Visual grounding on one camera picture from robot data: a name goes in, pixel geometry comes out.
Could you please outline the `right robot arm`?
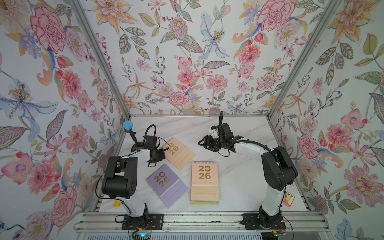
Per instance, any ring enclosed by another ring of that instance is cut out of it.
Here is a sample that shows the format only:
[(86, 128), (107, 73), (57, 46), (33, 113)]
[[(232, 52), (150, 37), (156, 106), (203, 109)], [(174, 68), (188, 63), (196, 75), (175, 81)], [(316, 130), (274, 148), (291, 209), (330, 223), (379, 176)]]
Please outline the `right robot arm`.
[(198, 145), (211, 152), (226, 149), (229, 153), (243, 154), (258, 160), (263, 165), (265, 181), (268, 184), (266, 196), (259, 208), (259, 213), (243, 214), (241, 224), (250, 229), (269, 230), (282, 226), (285, 229), (281, 207), (287, 193), (286, 188), (298, 177), (298, 171), (290, 155), (284, 147), (270, 149), (256, 141), (245, 140), (242, 136), (234, 136), (229, 124), (219, 120), (217, 126), (209, 129), (210, 134), (204, 136)]

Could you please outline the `yellow-green calendar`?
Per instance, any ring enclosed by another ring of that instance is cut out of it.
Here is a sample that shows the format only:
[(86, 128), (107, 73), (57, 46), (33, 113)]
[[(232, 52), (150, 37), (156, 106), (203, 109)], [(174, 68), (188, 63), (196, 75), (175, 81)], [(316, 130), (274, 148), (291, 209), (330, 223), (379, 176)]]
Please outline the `yellow-green calendar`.
[(191, 201), (191, 205), (218, 205), (219, 202)]

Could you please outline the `purple calendar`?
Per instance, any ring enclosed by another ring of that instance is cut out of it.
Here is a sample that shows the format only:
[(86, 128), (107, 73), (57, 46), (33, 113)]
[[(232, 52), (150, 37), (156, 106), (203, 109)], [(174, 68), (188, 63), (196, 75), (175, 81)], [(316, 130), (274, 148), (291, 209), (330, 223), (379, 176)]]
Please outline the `purple calendar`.
[(189, 189), (166, 164), (149, 175), (146, 182), (168, 209)]

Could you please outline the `peach calendar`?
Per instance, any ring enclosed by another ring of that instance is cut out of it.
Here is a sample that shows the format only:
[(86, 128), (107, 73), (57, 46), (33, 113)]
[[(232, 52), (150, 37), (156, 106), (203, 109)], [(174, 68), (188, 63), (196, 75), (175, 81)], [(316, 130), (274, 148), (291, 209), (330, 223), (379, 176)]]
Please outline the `peach calendar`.
[(216, 162), (193, 162), (191, 201), (219, 202), (219, 172)]
[(196, 156), (187, 146), (175, 138), (171, 138), (167, 143), (162, 145), (161, 148), (164, 150), (168, 148), (168, 150), (165, 151), (166, 159), (179, 171), (184, 169)]

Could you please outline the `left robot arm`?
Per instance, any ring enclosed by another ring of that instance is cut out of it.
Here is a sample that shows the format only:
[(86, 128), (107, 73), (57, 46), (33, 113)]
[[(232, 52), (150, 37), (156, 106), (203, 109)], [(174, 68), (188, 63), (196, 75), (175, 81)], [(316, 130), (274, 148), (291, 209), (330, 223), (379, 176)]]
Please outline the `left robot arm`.
[(117, 201), (125, 209), (126, 213), (116, 218), (123, 230), (139, 232), (163, 229), (164, 215), (150, 214), (147, 204), (135, 194), (139, 158), (143, 157), (149, 165), (163, 160), (165, 150), (159, 149), (159, 146), (158, 137), (145, 137), (143, 142), (135, 143), (132, 153), (110, 157), (96, 183), (102, 183), (102, 193), (95, 193), (98, 199)]

